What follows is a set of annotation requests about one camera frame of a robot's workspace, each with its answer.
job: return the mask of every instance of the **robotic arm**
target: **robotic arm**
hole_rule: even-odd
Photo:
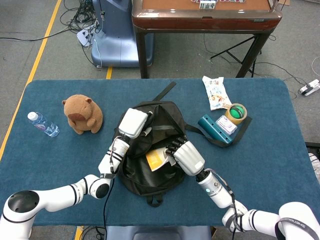
[[[0,218],[1,240],[28,240],[36,214],[41,209],[56,212],[79,204],[84,195],[104,198],[116,176],[130,139],[137,138],[148,114],[129,108],[119,125],[117,136],[98,166],[100,177],[87,175],[80,181],[52,190],[24,190],[12,194],[5,202]]]
[[[226,181],[212,169],[204,169],[205,160],[186,138],[179,137],[173,141],[167,146],[165,153],[174,157],[187,175],[195,176],[197,183],[219,208],[228,208],[222,223],[231,232],[253,230],[278,239],[320,239],[320,225],[306,204],[286,203],[279,209],[279,214],[255,209],[248,211],[244,205],[235,200],[234,193]],[[215,175],[220,178],[228,191]]]

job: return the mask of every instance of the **water bottle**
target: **water bottle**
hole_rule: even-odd
[[[29,112],[28,119],[33,126],[42,132],[45,132],[50,137],[55,137],[59,133],[58,126],[52,121],[48,121],[40,112]]]

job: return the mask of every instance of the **blue table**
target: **blue table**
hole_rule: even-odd
[[[171,79],[42,80],[25,90],[5,152],[0,161],[0,206],[12,193],[47,190],[77,182],[88,174],[98,175],[98,165],[112,142],[120,115],[142,101],[152,100]],[[200,79],[175,79],[177,85],[164,100],[174,101],[186,122],[197,125],[209,114],[220,117],[224,110],[210,112]],[[228,148],[211,145],[203,136],[187,133],[206,160],[248,209],[277,213],[287,202],[304,202],[320,220],[320,186],[286,85],[272,78],[225,79],[233,103],[246,106],[253,118],[241,141]],[[101,107],[104,124],[97,134],[77,135],[64,116],[62,100],[84,94]],[[60,133],[50,138],[27,121],[30,111],[41,112],[55,122]],[[86,196],[82,203],[49,213],[42,210],[36,225],[102,225],[104,200]],[[158,208],[129,192],[116,179],[107,206],[109,226],[128,225],[221,225],[226,209],[219,209],[196,183],[186,177],[164,196]]]

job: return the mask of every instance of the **gray carpet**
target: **gray carpet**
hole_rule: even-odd
[[[67,7],[76,7],[78,0],[66,0]],[[32,39],[42,37],[47,29],[56,1],[0,1],[0,37],[16,37]],[[51,33],[64,28],[59,22],[60,15],[65,11],[60,5]],[[316,76],[311,70],[312,60],[320,56],[320,4],[291,0],[291,6],[283,9],[283,19],[274,31],[276,41],[268,40],[262,49],[257,62],[270,62],[287,69],[294,76],[311,82]],[[70,19],[72,13],[65,15]],[[226,34],[157,34],[155,36],[155,58],[149,68],[151,78],[201,78],[234,77],[240,68],[238,63],[228,63],[221,57],[212,62],[208,50],[222,51],[231,45],[241,42],[248,35]],[[34,64],[41,41],[37,42],[0,42],[0,142],[7,132],[12,115],[16,109],[25,83]],[[244,44],[232,52],[242,58],[249,47]],[[320,72],[320,60],[314,64]],[[75,34],[65,32],[49,38],[37,68],[34,79],[102,79],[106,77],[106,68],[96,68],[85,58]],[[256,65],[256,73],[261,77],[272,75],[285,80],[289,78],[285,71],[270,64]],[[114,68],[112,78],[140,78],[137,68]],[[299,120],[304,139],[308,142],[320,142],[318,126],[320,91],[308,97],[298,95],[301,85],[288,79],[285,81],[292,91],[292,103]],[[72,226],[34,227],[32,240],[71,239],[74,232]],[[89,238],[96,239],[92,232]],[[218,228],[216,240],[231,239],[231,234],[224,228]],[[269,240],[272,237],[256,232],[237,233],[235,239]]]

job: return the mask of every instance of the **brown plush toy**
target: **brown plush toy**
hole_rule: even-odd
[[[89,131],[97,133],[103,122],[103,114],[100,107],[90,97],[76,94],[63,100],[64,115],[68,118],[70,127],[77,134]]]

